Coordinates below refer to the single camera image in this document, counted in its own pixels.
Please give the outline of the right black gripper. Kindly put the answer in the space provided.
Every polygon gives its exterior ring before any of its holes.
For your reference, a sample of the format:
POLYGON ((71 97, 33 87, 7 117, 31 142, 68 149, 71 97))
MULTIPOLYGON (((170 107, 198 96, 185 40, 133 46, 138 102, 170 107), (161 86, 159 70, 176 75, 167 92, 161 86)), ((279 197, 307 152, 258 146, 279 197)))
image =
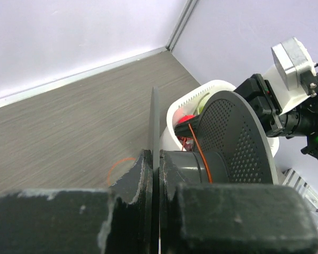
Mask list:
MULTIPOLYGON (((283 125, 279 114, 281 106, 271 88, 268 80, 261 74, 253 74, 250 78, 241 83, 235 93, 242 96, 253 108, 267 137, 274 138, 281 134, 283 125)), ((174 134, 177 137, 192 138, 192 131, 198 127, 200 115, 196 115, 193 120, 177 124, 174 127, 174 134)))

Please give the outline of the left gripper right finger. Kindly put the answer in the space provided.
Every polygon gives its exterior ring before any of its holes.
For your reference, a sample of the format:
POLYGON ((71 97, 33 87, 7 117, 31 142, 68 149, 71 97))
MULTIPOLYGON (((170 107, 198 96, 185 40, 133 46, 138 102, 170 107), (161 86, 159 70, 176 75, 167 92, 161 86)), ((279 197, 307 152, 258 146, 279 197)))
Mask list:
POLYGON ((210 184, 196 155, 162 151, 162 253, 317 253, 318 232, 294 189, 210 184))

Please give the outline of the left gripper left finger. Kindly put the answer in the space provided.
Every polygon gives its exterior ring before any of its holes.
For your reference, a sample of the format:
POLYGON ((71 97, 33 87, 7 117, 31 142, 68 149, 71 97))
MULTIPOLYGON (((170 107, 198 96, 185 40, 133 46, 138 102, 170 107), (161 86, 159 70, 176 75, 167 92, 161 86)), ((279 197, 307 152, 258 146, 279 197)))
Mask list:
POLYGON ((106 189, 24 189, 0 197, 0 253, 152 253, 150 151, 106 189))

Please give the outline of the white plastic basket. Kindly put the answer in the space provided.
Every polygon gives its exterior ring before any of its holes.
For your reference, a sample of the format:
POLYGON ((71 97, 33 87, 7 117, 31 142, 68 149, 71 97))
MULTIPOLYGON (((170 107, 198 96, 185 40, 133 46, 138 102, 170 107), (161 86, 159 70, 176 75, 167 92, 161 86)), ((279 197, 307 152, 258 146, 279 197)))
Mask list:
POLYGON ((272 159, 279 148, 278 138, 266 137, 248 103, 234 95, 236 87, 223 80, 212 80, 175 101, 166 114, 166 128, 160 137, 164 151, 185 151, 175 127, 189 116, 192 152, 219 153, 227 162, 260 162, 272 159))

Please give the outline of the grey cable spool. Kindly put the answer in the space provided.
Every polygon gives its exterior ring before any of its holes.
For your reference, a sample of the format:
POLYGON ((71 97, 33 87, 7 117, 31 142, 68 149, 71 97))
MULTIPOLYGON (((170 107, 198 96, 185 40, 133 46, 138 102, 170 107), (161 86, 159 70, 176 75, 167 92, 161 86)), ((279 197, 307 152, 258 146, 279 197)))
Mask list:
POLYGON ((161 252, 271 252, 276 170, 253 109, 221 91, 188 129, 190 152, 153 154, 161 252))

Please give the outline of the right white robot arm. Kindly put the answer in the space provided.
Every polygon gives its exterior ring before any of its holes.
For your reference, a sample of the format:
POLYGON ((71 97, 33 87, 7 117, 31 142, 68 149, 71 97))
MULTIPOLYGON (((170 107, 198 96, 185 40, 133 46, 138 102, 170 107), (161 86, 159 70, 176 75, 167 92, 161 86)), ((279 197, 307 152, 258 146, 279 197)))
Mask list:
POLYGON ((235 92, 241 95, 253 108, 269 138, 299 136, 307 138, 307 145, 301 149, 304 155, 318 160, 318 76, 310 73, 301 75, 302 83, 311 91, 310 98, 283 113, 281 103, 268 79, 254 74, 240 84, 235 92))

